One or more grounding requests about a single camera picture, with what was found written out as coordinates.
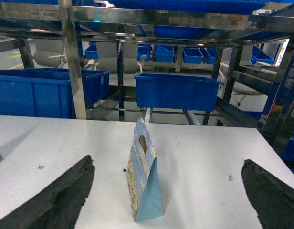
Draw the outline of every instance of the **stainless steel frame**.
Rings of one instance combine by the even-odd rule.
[[[165,67],[175,68],[177,72],[181,68],[209,69],[212,70],[211,76],[214,79],[218,76],[222,49],[233,47],[223,97],[218,99],[216,111],[225,117],[225,121],[220,118],[223,123],[234,126],[258,127],[280,154],[289,140],[292,129],[294,129],[294,4],[268,3],[267,7],[279,11],[271,16],[257,16],[75,7],[71,5],[71,0],[59,0],[59,5],[0,2],[0,35],[19,39],[18,46],[25,67],[33,67],[31,53],[25,39],[65,40],[76,116],[82,119],[86,119],[87,110],[80,71],[84,63],[81,41],[96,40],[117,43],[119,91],[102,105],[94,108],[91,111],[91,118],[103,119],[108,114],[108,110],[115,109],[119,103],[120,120],[123,120],[125,111],[123,101],[128,98],[123,86],[123,43],[177,45],[179,52],[176,63],[167,63]],[[157,36],[155,25],[198,27],[210,29],[212,32],[196,39],[162,38]],[[137,29],[138,26],[141,26],[143,32]],[[249,39],[253,34],[262,36],[260,39]],[[288,37],[291,37],[288,50],[279,69],[239,66],[244,45]],[[181,50],[185,46],[217,48],[216,64],[211,66],[182,63]],[[146,62],[145,66],[159,64],[163,66],[163,63],[156,62]],[[270,99],[268,101],[271,110],[277,105],[280,91],[287,87],[286,103],[277,117],[273,118],[270,112],[265,110],[259,122],[251,119],[250,116],[229,104],[235,81],[268,94],[269,97],[274,94],[274,102],[271,103]],[[214,114],[204,114],[204,125],[207,125],[208,117],[212,115]]]

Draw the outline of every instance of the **blue container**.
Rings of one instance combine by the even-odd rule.
[[[67,74],[69,78],[69,70],[61,68],[33,68],[33,69],[21,69],[20,71],[46,71],[52,74],[64,73]],[[85,103],[89,107],[99,100],[105,98],[109,93],[109,71],[94,71],[94,70],[84,70],[82,71],[83,83],[84,83],[84,99]]]
[[[263,53],[263,52],[254,52],[252,53],[252,64],[256,63],[257,61],[260,62],[264,62],[264,63],[268,63],[268,64],[273,64],[274,63],[274,59],[271,58],[270,56],[268,56],[267,54]]]
[[[213,111],[220,82],[198,76],[142,73],[136,79],[140,107]]]
[[[157,37],[161,38],[182,38],[182,39],[193,39],[199,35],[206,36],[213,32],[203,28],[190,28],[190,27],[178,27],[178,26],[155,26],[155,33]]]
[[[142,61],[141,56],[147,56],[147,58],[145,58],[144,61],[148,62],[150,59],[150,50],[151,50],[150,44],[140,44],[137,50],[137,61]]]
[[[75,118],[68,70],[0,70],[0,115]],[[83,71],[84,98],[99,100],[109,72]]]
[[[248,14],[265,6],[264,0],[109,0],[118,8]]]
[[[184,63],[202,63],[203,56],[199,48],[184,48],[183,61]]]
[[[253,46],[253,51],[252,51],[252,53],[261,53],[261,52],[263,52],[262,49],[256,47],[255,45]]]
[[[172,46],[157,45],[155,48],[156,62],[173,63],[175,51]]]
[[[98,52],[96,44],[90,45],[84,52],[87,59],[98,59]]]
[[[201,52],[202,52],[207,64],[215,64],[216,56],[217,56],[217,49],[202,48]]]

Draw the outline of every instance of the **blue paper bag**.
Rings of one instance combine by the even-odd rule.
[[[134,221],[162,216],[157,157],[142,118],[139,118],[134,129],[126,176]]]

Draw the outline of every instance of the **blue tray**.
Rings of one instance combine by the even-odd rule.
[[[83,71],[90,107],[108,93],[109,72]],[[75,118],[67,69],[0,70],[0,115]]]
[[[140,44],[138,46],[137,50],[137,61],[142,61],[141,56],[147,56],[144,61],[149,61],[150,59],[150,50],[151,50],[151,45],[150,44]]]
[[[136,79],[140,107],[213,111],[220,82],[198,76],[142,73]]]
[[[201,48],[201,52],[202,52],[207,64],[215,64],[216,56],[217,56],[217,49]]]
[[[98,52],[96,44],[91,44],[84,52],[87,59],[98,59]]]
[[[264,0],[109,0],[118,8],[248,14],[265,6]]]
[[[215,30],[178,26],[155,26],[155,33],[160,38],[182,38],[194,39],[197,37],[205,37]]]
[[[203,60],[199,48],[184,48],[182,55],[184,63],[202,63]]]
[[[155,48],[156,62],[173,63],[175,51],[172,46],[157,45]]]
[[[252,53],[251,63],[254,64],[257,61],[268,63],[268,64],[273,64],[274,63],[274,59],[271,58],[270,56],[268,56],[267,54],[263,53],[263,52],[254,52],[254,53]]]

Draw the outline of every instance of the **white table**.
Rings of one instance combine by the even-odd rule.
[[[135,123],[0,116],[0,218],[87,154],[93,186],[77,229],[261,228],[241,177],[251,159],[294,188],[294,175],[255,129],[148,124],[165,215],[132,220],[126,173]]]

